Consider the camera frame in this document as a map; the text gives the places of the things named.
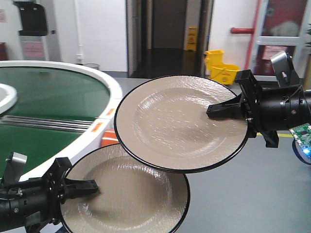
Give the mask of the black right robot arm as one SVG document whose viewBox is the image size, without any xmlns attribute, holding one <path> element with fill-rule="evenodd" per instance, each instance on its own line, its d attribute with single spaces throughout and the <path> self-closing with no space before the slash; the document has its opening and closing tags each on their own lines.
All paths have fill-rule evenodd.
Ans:
<svg viewBox="0 0 311 233">
<path fill-rule="evenodd" d="M 246 136 L 255 138 L 261 133 L 269 148 L 278 147 L 278 131 L 310 123 L 311 93 L 301 85 L 264 89 L 250 70 L 239 71 L 235 82 L 242 92 L 230 100 L 210 105 L 209 118 L 246 120 Z"/>
</svg>

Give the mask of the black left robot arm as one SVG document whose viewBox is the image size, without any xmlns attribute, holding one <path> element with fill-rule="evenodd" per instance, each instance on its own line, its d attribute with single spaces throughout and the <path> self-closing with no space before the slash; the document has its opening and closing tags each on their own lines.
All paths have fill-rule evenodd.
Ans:
<svg viewBox="0 0 311 233">
<path fill-rule="evenodd" d="M 98 191 L 94 180 L 66 178 L 70 168 L 69 158 L 56 158 L 42 177 L 21 182 L 23 166 L 9 159 L 0 180 L 0 230 L 24 227 L 28 233 L 38 233 L 48 224 L 61 222 L 60 206 L 66 200 Z"/>
</svg>

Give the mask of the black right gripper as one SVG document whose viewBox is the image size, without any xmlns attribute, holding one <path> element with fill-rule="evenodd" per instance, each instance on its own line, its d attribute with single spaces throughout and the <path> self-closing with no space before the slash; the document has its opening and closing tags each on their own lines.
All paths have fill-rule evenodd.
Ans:
<svg viewBox="0 0 311 233">
<path fill-rule="evenodd" d="M 249 69 L 239 71 L 235 82 L 242 90 L 241 96 L 209 105 L 206 111 L 207 116 L 212 119 L 243 119 L 243 115 L 245 115 L 248 123 L 247 136 L 255 138 L 257 133 L 260 133 L 267 148 L 277 148 L 279 144 L 277 132 L 264 129 L 263 117 L 260 116 L 259 102 L 263 93 L 261 85 Z"/>
</svg>

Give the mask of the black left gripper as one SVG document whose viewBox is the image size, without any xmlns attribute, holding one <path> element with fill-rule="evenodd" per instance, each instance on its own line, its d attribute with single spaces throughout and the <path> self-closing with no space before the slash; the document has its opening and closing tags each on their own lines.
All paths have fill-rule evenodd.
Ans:
<svg viewBox="0 0 311 233">
<path fill-rule="evenodd" d="M 62 181 L 66 171 L 72 167 L 68 157 L 55 158 L 51 167 L 45 172 L 43 178 L 47 181 L 47 219 L 45 224 L 60 222 L 59 192 L 62 189 Z M 64 197 L 80 198 L 94 194 L 99 190 L 95 180 L 71 180 L 64 179 Z"/>
</svg>

